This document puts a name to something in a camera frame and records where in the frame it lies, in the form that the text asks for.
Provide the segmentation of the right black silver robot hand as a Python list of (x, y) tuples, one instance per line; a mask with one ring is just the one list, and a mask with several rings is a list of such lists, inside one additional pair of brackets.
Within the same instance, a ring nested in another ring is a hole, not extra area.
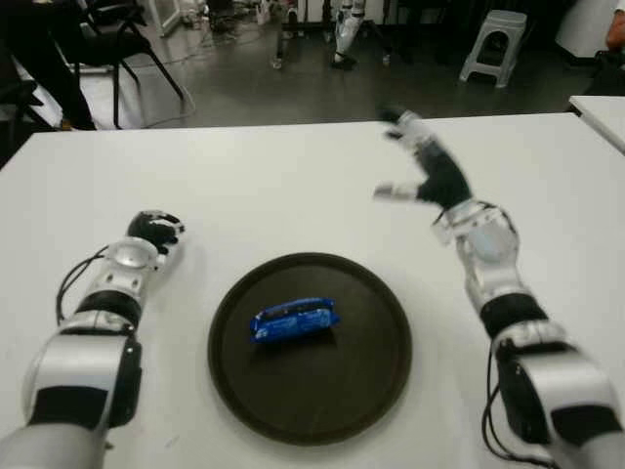
[(443, 211), (473, 197), (452, 154), (423, 118), (409, 109), (399, 107), (382, 107), (379, 116), (382, 121), (392, 125), (386, 137), (397, 142), (413, 157), (426, 179), (420, 184), (381, 184), (374, 190), (374, 197), (419, 200), (435, 204)]

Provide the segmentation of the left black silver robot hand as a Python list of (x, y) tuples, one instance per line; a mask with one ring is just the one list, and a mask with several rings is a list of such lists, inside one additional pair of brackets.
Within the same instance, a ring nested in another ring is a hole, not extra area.
[(160, 210), (139, 212), (127, 227), (126, 236), (141, 238), (152, 244), (160, 255), (167, 256), (186, 227), (176, 216)]

